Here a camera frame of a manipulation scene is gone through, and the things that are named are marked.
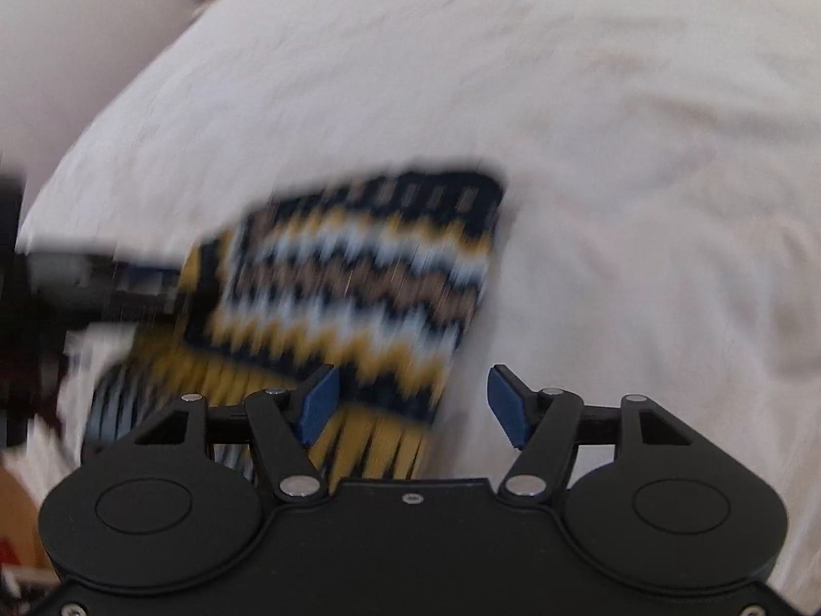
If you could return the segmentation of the navy yellow white patterned sweater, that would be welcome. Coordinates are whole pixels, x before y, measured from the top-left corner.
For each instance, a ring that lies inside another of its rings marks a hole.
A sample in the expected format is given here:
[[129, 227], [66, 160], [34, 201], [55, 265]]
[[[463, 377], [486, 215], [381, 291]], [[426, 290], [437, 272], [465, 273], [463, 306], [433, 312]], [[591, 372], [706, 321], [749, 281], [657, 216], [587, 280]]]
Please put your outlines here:
[[483, 298], [504, 198], [478, 168], [412, 168], [278, 195], [192, 247], [180, 318], [139, 328], [97, 381], [84, 457], [171, 399], [232, 406], [330, 365], [340, 402], [311, 463], [330, 483], [418, 473]]

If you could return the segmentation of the cream bed cover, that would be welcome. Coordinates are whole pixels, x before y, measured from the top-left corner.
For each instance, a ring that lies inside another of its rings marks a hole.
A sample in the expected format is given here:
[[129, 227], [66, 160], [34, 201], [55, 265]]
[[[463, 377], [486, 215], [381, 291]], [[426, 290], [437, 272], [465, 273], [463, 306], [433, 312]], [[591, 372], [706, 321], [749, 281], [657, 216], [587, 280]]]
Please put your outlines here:
[[428, 467], [500, 477], [495, 363], [652, 396], [775, 487], [819, 604], [819, 0], [221, 0], [100, 113], [22, 238], [184, 256], [280, 190], [504, 177]]

